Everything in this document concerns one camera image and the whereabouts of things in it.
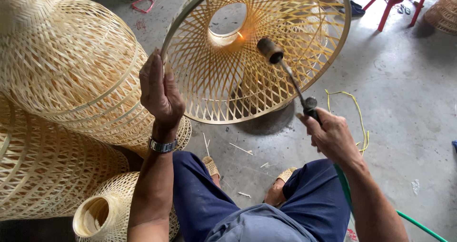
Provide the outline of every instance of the bamboo pendant lamp shade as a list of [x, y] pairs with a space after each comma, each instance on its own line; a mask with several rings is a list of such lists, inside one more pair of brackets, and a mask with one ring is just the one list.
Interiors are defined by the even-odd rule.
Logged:
[[424, 17], [435, 28], [457, 35], [457, 0], [438, 0]]
[[[130, 204], [139, 172], [117, 175], [104, 182], [93, 196], [84, 201], [73, 218], [78, 242], [126, 242]], [[171, 209], [169, 240], [179, 230], [178, 219]]]
[[[219, 35], [214, 14], [244, 4], [240, 27]], [[168, 29], [162, 47], [165, 68], [175, 73], [186, 100], [185, 115], [204, 123], [236, 123], [279, 109], [297, 95], [280, 66], [257, 50], [270, 38], [285, 51], [301, 90], [333, 63], [350, 26], [349, 0], [189, 0]]]
[[125, 156], [14, 106], [0, 94], [0, 221], [72, 216]]
[[[0, 90], [29, 113], [141, 156], [154, 116], [140, 104], [148, 56], [90, 0], [0, 0]], [[190, 122], [182, 131], [190, 130]], [[181, 145], [187, 134], [178, 134]]]

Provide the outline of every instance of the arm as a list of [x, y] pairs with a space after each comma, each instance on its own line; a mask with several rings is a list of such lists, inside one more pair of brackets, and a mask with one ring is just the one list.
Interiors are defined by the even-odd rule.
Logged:
[[[152, 138], [172, 143], [185, 104], [173, 73], [163, 75], [162, 59], [156, 49], [140, 70], [141, 104], [155, 117]], [[169, 213], [173, 201], [173, 153], [149, 149], [130, 207], [127, 240], [168, 242]]]
[[346, 119], [317, 108], [322, 127], [311, 118], [299, 116], [311, 135], [311, 145], [345, 172], [351, 187], [356, 230], [360, 241], [408, 242], [408, 235], [395, 209], [373, 180], [366, 162], [349, 131]]

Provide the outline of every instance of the yellow wire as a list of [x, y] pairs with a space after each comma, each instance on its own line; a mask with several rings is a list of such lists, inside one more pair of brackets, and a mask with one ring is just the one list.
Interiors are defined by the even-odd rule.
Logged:
[[367, 131], [367, 133], [365, 134], [365, 128], [363, 127], [363, 120], [362, 120], [362, 113], [360, 112], [360, 107], [359, 107], [359, 104], [357, 104], [357, 100], [356, 98], [345, 92], [345, 91], [339, 91], [339, 92], [334, 92], [334, 93], [328, 93], [327, 89], [325, 90], [325, 92], [327, 93], [327, 106], [328, 106], [328, 111], [330, 111], [330, 95], [333, 95], [333, 94], [338, 94], [338, 93], [343, 93], [343, 94], [346, 94], [348, 96], [351, 96], [352, 99], [354, 99], [354, 102], [356, 103], [356, 106], [357, 106], [357, 110], [359, 111], [359, 116], [360, 116], [360, 124], [362, 124], [362, 131], [363, 131], [363, 147], [362, 149], [360, 149], [359, 151], [362, 152], [362, 155], [363, 153], [365, 152], [365, 150], [368, 148], [368, 143], [370, 141], [370, 133], [369, 131]]

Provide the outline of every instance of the woven sandal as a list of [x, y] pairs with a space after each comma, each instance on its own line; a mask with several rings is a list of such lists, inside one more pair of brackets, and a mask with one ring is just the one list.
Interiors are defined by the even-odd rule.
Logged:
[[205, 164], [206, 169], [208, 169], [210, 176], [217, 174], [219, 180], [221, 180], [221, 175], [219, 174], [218, 168], [216, 167], [216, 164], [211, 157], [204, 157], [202, 162]]
[[284, 182], [287, 182], [289, 180], [290, 176], [296, 170], [297, 168], [295, 167], [290, 167], [289, 169], [283, 171], [276, 179], [282, 179]]

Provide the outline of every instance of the gray floor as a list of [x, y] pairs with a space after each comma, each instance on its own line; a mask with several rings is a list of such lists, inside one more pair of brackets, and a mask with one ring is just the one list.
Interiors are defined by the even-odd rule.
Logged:
[[[161, 47], [166, 27], [185, 0], [157, 0], [147, 14], [133, 10], [131, 0], [94, 1], [119, 15], [149, 54]], [[355, 1], [365, 5], [369, 0]], [[315, 96], [325, 107], [324, 89], [352, 93], [370, 132], [365, 159], [386, 197], [396, 209], [456, 241], [457, 156], [451, 141], [457, 139], [457, 39], [423, 24], [422, 14], [434, 1], [426, 1], [412, 28], [408, 25], [413, 15], [401, 15], [393, 9], [379, 33], [376, 29], [385, 2], [377, 0], [364, 17], [353, 19], [336, 61], [305, 94]], [[405, 4], [414, 12], [410, 2]], [[297, 103], [239, 124], [192, 122], [192, 138], [186, 150], [206, 156], [205, 133], [211, 140], [209, 153], [223, 177], [223, 190], [241, 208], [258, 204], [284, 169], [324, 157], [310, 146], [304, 126], [294, 117], [294, 112], [302, 111]], [[332, 112], [347, 118], [355, 140], [363, 140], [352, 99], [332, 95], [330, 104]], [[229, 143], [252, 150], [254, 155]], [[271, 166], [260, 168], [267, 162]], [[415, 180], [420, 186], [417, 194], [412, 186]], [[412, 224], [405, 225], [411, 241], [432, 241]]]

